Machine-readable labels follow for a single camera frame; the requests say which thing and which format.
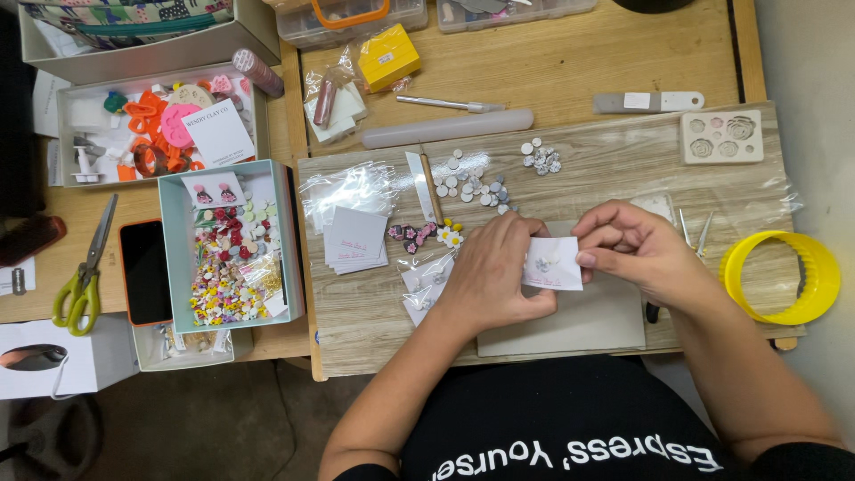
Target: light blue box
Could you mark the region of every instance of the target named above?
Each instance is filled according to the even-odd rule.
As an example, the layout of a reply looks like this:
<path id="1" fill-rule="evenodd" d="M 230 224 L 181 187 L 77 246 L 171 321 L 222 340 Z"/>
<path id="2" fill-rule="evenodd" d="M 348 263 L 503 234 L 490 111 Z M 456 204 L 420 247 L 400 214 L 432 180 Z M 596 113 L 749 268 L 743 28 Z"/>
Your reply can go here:
<path id="1" fill-rule="evenodd" d="M 259 178 L 268 175 L 274 184 L 276 197 L 277 225 L 271 227 L 280 231 L 283 289 L 288 310 L 275 318 L 257 318 L 220 325 L 193 325 L 195 315 L 190 307 L 191 285 L 196 279 L 196 242 L 193 222 L 196 214 L 190 194 L 181 180 L 186 177 L 209 175 L 217 172 L 232 171 L 246 178 Z M 271 160 L 236 163 L 216 169 L 203 169 L 167 175 L 157 180 L 160 191 L 163 238 L 166 241 L 167 272 L 169 274 L 169 294 L 172 296 L 172 313 L 175 332 L 190 334 L 209 330 L 240 329 L 269 324 L 291 322 L 306 312 L 303 284 L 302 255 L 300 237 L 295 227 L 295 199 L 292 188 L 292 172 L 281 163 Z"/>

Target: hand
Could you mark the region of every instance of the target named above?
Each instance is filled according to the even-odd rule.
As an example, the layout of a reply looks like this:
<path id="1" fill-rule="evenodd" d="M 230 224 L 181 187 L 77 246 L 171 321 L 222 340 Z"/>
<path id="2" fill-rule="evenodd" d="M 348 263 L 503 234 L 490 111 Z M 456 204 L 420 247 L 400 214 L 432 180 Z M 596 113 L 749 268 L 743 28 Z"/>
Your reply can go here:
<path id="1" fill-rule="evenodd" d="M 600 270 L 638 285 L 655 306 L 683 312 L 701 296 L 728 296 L 674 226 L 640 207 L 609 200 L 586 212 L 571 233 L 579 237 L 583 282 Z"/>
<path id="2" fill-rule="evenodd" d="M 522 264 L 531 236 L 549 237 L 539 219 L 514 211 L 473 230 L 454 263 L 448 283 L 431 313 L 461 324 L 469 339 L 484 330 L 542 318 L 558 309 L 555 291 L 541 289 L 525 298 L 520 291 Z"/>

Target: smartphone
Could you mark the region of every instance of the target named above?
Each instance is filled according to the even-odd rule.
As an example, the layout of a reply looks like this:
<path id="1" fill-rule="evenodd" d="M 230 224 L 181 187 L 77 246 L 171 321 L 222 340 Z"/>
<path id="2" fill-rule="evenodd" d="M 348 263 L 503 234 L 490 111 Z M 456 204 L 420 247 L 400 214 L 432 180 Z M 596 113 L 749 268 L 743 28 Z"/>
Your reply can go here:
<path id="1" fill-rule="evenodd" d="M 172 321 L 161 220 L 119 227 L 119 253 L 125 277 L 127 318 L 131 324 L 147 326 Z"/>

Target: yellow sponge block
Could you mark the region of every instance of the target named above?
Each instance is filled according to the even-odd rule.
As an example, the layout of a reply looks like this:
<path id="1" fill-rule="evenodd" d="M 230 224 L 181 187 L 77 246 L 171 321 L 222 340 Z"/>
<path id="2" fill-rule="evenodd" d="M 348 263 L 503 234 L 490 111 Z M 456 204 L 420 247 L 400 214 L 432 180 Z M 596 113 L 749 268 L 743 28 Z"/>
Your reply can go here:
<path id="1" fill-rule="evenodd" d="M 365 42 L 358 63 L 372 93 L 422 66 L 422 60 L 401 24 Z"/>

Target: yellow plastic container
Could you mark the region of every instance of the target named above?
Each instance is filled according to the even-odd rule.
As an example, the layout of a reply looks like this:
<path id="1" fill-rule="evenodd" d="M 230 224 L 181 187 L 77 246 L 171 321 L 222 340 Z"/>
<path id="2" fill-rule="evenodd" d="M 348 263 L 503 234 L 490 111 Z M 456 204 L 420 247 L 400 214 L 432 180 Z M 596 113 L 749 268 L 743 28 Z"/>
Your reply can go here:
<path id="1" fill-rule="evenodd" d="M 397 24 L 363 44 L 358 64 L 373 93 L 418 70 L 422 60 L 404 27 Z"/>
<path id="2" fill-rule="evenodd" d="M 805 264 L 805 289 L 795 304 L 783 312 L 763 316 L 748 305 L 742 293 L 742 265 L 748 253 L 767 239 L 786 242 L 801 257 Z M 831 252 L 818 240 L 804 234 L 767 230 L 750 235 L 728 249 L 718 268 L 718 280 L 724 284 L 730 297 L 752 318 L 764 323 L 796 325 L 822 316 L 834 304 L 840 292 L 840 267 Z"/>

